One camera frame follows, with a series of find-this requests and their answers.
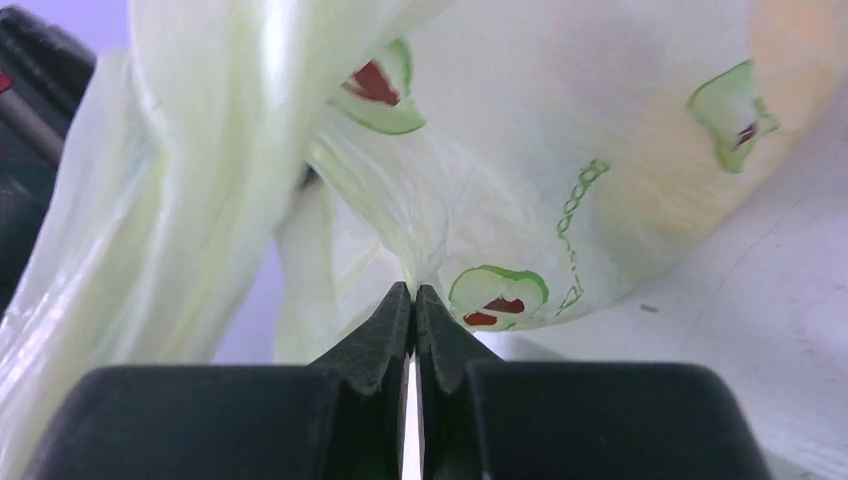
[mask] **green apple slice print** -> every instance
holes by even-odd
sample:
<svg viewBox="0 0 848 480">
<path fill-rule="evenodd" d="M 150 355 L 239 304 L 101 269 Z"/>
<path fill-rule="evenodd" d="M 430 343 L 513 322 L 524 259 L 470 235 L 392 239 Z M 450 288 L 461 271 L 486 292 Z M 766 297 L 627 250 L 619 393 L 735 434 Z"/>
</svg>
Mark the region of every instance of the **green apple slice print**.
<svg viewBox="0 0 848 480">
<path fill-rule="evenodd" d="M 757 141 L 780 127 L 757 96 L 750 60 L 700 86 L 686 107 L 709 131 L 719 164 L 730 173 L 741 173 Z"/>
<path fill-rule="evenodd" d="M 548 301 L 548 287 L 537 273 L 483 265 L 460 274 L 448 298 L 470 327 L 513 327 Z"/>
<path fill-rule="evenodd" d="M 412 53 L 399 38 L 342 84 L 330 100 L 360 125 L 403 135 L 426 123 L 412 100 Z"/>
</svg>

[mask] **white table surface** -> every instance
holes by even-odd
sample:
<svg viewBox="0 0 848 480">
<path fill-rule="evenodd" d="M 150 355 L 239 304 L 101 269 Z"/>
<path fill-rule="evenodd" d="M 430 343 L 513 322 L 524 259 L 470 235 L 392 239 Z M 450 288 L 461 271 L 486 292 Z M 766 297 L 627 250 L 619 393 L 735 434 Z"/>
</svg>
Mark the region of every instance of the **white table surface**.
<svg viewBox="0 0 848 480">
<path fill-rule="evenodd" d="M 126 43 L 124 0 L 18 3 L 97 51 Z M 217 362 L 271 359 L 282 288 L 269 254 Z M 848 478 L 848 91 L 776 178 L 678 268 L 591 317 L 481 338 L 510 359 L 707 365 L 736 393 L 780 479 Z"/>
</svg>

